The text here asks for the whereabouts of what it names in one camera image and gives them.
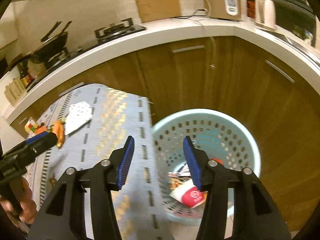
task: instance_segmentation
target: countertop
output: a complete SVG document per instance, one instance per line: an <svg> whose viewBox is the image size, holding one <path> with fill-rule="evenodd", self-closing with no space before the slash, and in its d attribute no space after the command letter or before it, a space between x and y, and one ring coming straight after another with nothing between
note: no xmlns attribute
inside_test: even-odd
<svg viewBox="0 0 320 240"><path fill-rule="evenodd" d="M142 24L147 30L107 42L68 61L47 75L32 88L18 104L0 109L10 124L40 97L66 80L105 61L158 44L208 36L237 36L270 52L298 72L320 95L320 69L295 49L261 31L249 18L234 22L193 17L164 19ZM289 31L277 26L282 33L300 43L320 58L320 52L307 45Z"/></svg>

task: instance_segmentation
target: laundry basket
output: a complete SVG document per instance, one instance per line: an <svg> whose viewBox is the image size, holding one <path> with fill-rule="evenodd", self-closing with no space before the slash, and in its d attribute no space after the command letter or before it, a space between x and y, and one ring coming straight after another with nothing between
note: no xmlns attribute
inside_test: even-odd
<svg viewBox="0 0 320 240"><path fill-rule="evenodd" d="M164 209L169 220L195 226L201 222L204 204L188 208L170 197L169 171L178 171L186 159L182 141L190 136L196 148L210 159L222 160L224 166L240 171L250 167L260 176L261 159L251 133L236 119L209 109L189 109L169 115L153 127L156 164ZM228 216L234 212L233 189L228 191Z"/></svg>

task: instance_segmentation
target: rice cooker control panel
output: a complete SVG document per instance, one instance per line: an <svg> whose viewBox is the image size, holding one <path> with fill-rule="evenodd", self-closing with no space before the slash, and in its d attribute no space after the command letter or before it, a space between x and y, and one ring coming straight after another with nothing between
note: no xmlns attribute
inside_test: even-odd
<svg viewBox="0 0 320 240"><path fill-rule="evenodd" d="M238 14L238 0L224 0L226 4L226 11L230 15Z"/></svg>

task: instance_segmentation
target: red and white cup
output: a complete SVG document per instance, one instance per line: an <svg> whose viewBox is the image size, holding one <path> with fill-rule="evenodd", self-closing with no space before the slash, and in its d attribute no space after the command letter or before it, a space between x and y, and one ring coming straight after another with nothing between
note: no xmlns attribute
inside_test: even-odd
<svg viewBox="0 0 320 240"><path fill-rule="evenodd" d="M174 189L170 196L190 208L195 208L205 201L203 193L193 185L192 179Z"/></svg>

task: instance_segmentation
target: pan handle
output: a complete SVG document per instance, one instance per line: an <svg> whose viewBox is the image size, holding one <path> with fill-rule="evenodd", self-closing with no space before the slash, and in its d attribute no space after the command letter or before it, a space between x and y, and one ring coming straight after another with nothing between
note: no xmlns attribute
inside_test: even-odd
<svg viewBox="0 0 320 240"><path fill-rule="evenodd" d="M61 24L62 22L56 22L55 25L52 27L52 29L41 39L41 42L45 42L49 36L51 35L51 33L53 33L53 31Z"/></svg>
<svg viewBox="0 0 320 240"><path fill-rule="evenodd" d="M69 25L72 23L72 21L69 21L66 26L62 29L62 31L59 33L59 36L63 34L63 32L69 27Z"/></svg>

